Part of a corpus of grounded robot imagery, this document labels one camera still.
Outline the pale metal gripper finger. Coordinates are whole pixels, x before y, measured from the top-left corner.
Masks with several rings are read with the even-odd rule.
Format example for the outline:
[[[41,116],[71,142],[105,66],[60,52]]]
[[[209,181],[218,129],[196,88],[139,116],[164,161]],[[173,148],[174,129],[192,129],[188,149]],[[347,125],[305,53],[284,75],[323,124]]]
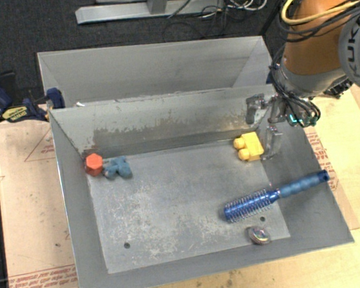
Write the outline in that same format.
[[[276,125],[269,125],[266,128],[264,136],[264,153],[261,156],[261,160],[272,159],[281,150],[281,144],[283,140],[283,133],[279,131]]]
[[[264,94],[256,94],[246,98],[246,123],[258,124],[266,113],[266,102]]]

